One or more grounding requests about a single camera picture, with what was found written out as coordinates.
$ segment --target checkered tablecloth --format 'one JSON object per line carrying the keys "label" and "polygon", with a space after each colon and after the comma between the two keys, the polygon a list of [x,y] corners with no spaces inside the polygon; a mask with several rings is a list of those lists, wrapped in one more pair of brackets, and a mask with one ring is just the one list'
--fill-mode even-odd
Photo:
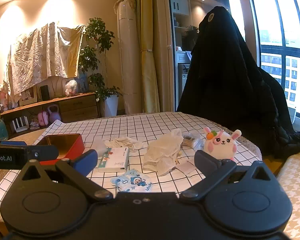
{"label": "checkered tablecloth", "polygon": [[[180,128],[182,132],[196,130],[201,134],[201,138],[203,142],[205,142],[205,134],[203,131],[205,126],[210,127],[212,130],[220,130],[220,128],[204,118],[171,112],[140,114],[74,123],[55,121],[42,133],[34,144],[37,144],[44,136],[50,134],[80,133],[84,141],[86,152],[90,149],[95,137],[100,137],[104,141],[124,136],[136,138],[139,141],[145,142],[145,148],[138,150],[137,152],[130,152],[129,169],[136,169],[147,174],[153,183],[152,192],[176,192],[178,195],[204,179],[205,176],[197,169],[188,175],[183,174],[177,169],[173,169],[167,175],[162,177],[159,177],[156,172],[143,171],[141,164],[143,163],[143,156],[146,153],[146,147],[149,142],[156,140],[163,134],[168,133],[175,128]],[[195,154],[195,151],[189,147],[183,147],[181,152],[182,154],[179,157],[180,163],[189,158],[193,158]],[[238,165],[250,166],[256,160],[259,159],[253,152],[238,143],[238,152],[235,155],[235,161]],[[20,171],[18,170],[9,171],[0,182],[0,204],[19,172]],[[117,189],[111,184],[110,179],[121,174],[123,174],[123,172],[100,173],[95,168],[87,177],[116,195]]]}

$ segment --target yellow curtain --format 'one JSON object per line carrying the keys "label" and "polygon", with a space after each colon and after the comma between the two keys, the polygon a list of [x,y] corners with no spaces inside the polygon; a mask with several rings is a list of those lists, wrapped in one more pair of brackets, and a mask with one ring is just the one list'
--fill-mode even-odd
{"label": "yellow curtain", "polygon": [[136,0],[139,36],[141,39],[141,64],[144,111],[160,112],[157,76],[153,56],[152,0]]}

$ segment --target screw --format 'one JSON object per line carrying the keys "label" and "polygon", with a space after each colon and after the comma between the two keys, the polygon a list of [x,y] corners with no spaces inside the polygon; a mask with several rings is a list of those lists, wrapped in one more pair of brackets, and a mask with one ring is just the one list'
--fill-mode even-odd
{"label": "screw", "polygon": [[142,201],[140,199],[134,199],[132,202],[137,205],[142,203]]}
{"label": "screw", "polygon": [[102,190],[98,190],[94,193],[94,196],[97,198],[108,198],[111,196],[111,192],[102,189]]}
{"label": "screw", "polygon": [[186,198],[195,198],[197,197],[199,194],[197,192],[195,192],[192,189],[187,189],[184,192],[182,192],[182,195]]}

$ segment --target purple kettlebell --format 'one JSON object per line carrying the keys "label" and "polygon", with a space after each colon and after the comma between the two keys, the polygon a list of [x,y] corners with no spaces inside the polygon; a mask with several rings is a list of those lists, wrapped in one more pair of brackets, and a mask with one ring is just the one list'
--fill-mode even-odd
{"label": "purple kettlebell", "polygon": [[[50,110],[51,107],[56,107],[57,111],[56,112],[52,112]],[[59,106],[58,105],[51,105],[48,107],[48,112],[50,114],[50,122],[53,123],[55,120],[60,120],[61,121],[61,116],[59,114]]]}

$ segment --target round patch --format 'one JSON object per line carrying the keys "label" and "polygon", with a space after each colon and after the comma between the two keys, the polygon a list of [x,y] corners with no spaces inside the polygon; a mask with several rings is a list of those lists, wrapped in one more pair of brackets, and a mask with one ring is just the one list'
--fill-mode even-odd
{"label": "round patch", "polygon": [[214,18],[214,13],[210,14],[209,18],[208,18],[208,23],[211,22]]}

